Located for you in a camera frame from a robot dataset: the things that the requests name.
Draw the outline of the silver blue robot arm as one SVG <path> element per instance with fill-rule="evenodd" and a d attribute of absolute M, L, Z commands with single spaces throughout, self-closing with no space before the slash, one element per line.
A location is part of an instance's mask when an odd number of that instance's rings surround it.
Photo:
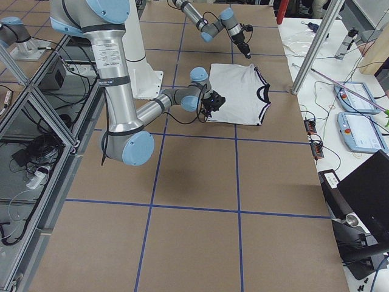
<path fill-rule="evenodd" d="M 225 30 L 231 42 L 238 48 L 245 58 L 251 58 L 251 51 L 249 47 L 250 39 L 246 40 L 244 32 L 252 33 L 253 27 L 250 24 L 244 25 L 240 23 L 236 19 L 235 13 L 231 7 L 227 7 L 220 13 L 219 16 L 209 12 L 215 17 L 215 21 L 211 23 L 205 17 L 207 12 L 200 14 L 191 1 L 167 1 L 167 3 L 171 8 L 178 9 L 186 15 L 186 17 L 199 30 L 201 38 L 206 43 L 211 42 L 219 33 Z"/>
<path fill-rule="evenodd" d="M 207 71 L 197 67 L 191 71 L 191 83 L 186 88 L 166 89 L 136 108 L 123 47 L 129 16 L 129 1 L 50 2 L 53 29 L 86 38 L 92 45 L 108 118 L 102 138 L 103 157 L 139 166 L 149 160 L 155 146 L 145 126 L 174 105 L 208 117 L 225 103 L 225 97 L 212 88 Z"/>

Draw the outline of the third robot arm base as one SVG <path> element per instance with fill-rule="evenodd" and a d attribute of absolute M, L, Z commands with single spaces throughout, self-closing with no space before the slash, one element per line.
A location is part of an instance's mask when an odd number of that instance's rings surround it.
<path fill-rule="evenodd" d="M 8 16 L 1 19 L 1 46 L 8 49 L 14 44 L 10 55 L 16 61 L 37 61 L 51 48 L 50 41 L 32 38 L 20 18 Z"/>

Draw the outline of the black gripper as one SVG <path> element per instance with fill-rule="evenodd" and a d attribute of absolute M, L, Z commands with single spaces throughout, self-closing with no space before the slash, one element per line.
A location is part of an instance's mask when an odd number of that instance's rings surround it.
<path fill-rule="evenodd" d="M 213 92 L 210 96 L 202 101 L 201 113 L 205 117 L 210 117 L 212 112 L 219 111 L 220 107 L 225 103 L 225 97 L 217 92 Z"/>
<path fill-rule="evenodd" d="M 232 29 L 232 40 L 233 43 L 237 46 L 239 51 L 244 54 L 246 59 L 251 58 L 250 54 L 250 47 L 248 45 L 248 42 L 246 42 L 244 32 L 253 32 L 253 27 L 250 24 L 244 25 L 244 24 L 237 24 Z"/>

